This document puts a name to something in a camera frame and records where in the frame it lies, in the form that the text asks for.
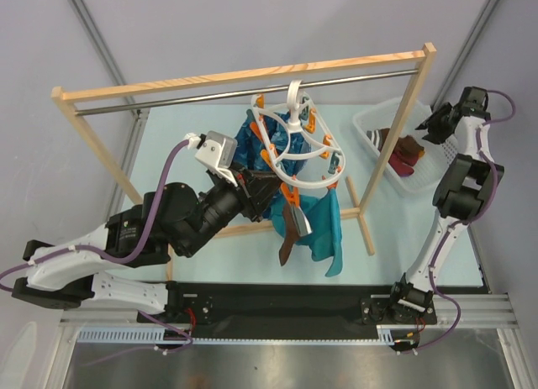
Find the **orange front hanger clip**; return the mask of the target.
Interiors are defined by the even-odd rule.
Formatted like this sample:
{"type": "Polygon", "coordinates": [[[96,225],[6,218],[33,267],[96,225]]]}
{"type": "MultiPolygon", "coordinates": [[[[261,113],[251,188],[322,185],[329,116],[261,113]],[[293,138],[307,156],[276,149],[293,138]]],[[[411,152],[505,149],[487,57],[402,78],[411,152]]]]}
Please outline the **orange front hanger clip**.
{"type": "Polygon", "coordinates": [[[291,207],[300,207],[300,195],[296,186],[288,185],[286,182],[283,182],[280,186],[280,190],[291,207]]]}

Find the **brown grey sock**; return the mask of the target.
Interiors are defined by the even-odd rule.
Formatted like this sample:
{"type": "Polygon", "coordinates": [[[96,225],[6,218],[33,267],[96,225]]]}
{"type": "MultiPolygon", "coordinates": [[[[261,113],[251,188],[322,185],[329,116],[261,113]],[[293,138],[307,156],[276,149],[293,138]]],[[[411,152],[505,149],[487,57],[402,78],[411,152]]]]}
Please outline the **brown grey sock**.
{"type": "Polygon", "coordinates": [[[312,227],[301,209],[289,203],[284,205],[282,217],[285,223],[285,234],[282,246],[279,250],[279,262],[281,266],[286,265],[293,246],[305,236],[312,233],[312,227]]]}

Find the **white round clip hanger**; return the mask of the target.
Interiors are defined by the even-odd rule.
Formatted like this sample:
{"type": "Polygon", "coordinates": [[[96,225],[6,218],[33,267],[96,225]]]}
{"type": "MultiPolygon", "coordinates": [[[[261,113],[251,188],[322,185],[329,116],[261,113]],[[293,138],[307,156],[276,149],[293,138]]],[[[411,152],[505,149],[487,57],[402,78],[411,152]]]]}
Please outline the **white round clip hanger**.
{"type": "Polygon", "coordinates": [[[322,118],[314,100],[301,90],[301,81],[285,87],[286,102],[267,106],[264,94],[251,98],[251,132],[261,141],[261,158],[287,185],[297,189],[335,188],[345,169],[343,149],[322,118]],[[318,180],[298,174],[310,160],[324,160],[318,180]]]}

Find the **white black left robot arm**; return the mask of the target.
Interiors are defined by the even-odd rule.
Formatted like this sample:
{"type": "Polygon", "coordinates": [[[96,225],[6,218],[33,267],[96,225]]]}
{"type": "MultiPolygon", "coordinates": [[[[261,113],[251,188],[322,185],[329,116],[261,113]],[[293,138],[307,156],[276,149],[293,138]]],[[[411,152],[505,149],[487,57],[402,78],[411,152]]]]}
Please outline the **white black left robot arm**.
{"type": "Polygon", "coordinates": [[[109,272],[164,265],[172,254],[190,258],[237,215],[261,221],[280,179],[238,163],[231,175],[234,183],[212,175],[213,187],[200,194],[183,182],[161,183],[141,204],[67,244],[30,240],[24,252],[28,270],[13,284],[12,297],[61,310],[101,302],[135,309],[141,318],[178,321],[188,308],[180,284],[124,280],[109,272]]]}

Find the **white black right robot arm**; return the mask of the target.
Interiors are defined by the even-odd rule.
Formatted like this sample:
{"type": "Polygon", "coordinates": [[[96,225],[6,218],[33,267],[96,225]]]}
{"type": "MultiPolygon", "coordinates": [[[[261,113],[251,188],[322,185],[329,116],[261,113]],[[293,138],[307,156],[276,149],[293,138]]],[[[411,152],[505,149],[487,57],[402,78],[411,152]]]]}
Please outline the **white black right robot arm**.
{"type": "Polygon", "coordinates": [[[488,112],[489,91],[465,87],[457,104],[442,104],[416,127],[424,140],[441,145],[456,139],[456,155],[440,179],[432,204],[432,227],[414,263],[394,283],[388,314],[398,323],[412,323],[427,314],[441,267],[460,233],[491,205],[504,168],[494,162],[488,143],[493,124],[488,112]]]}

